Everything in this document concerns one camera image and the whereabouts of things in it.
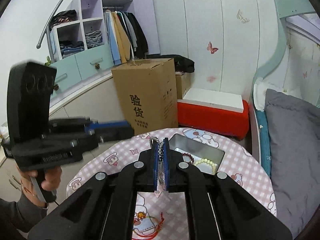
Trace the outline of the person's dark sleeve forearm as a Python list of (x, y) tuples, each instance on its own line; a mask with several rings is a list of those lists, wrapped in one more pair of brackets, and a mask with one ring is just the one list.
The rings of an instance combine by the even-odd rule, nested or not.
[(24, 193), (17, 202), (1, 199), (1, 239), (25, 239), (20, 234), (28, 233), (47, 215), (48, 204), (37, 206)]

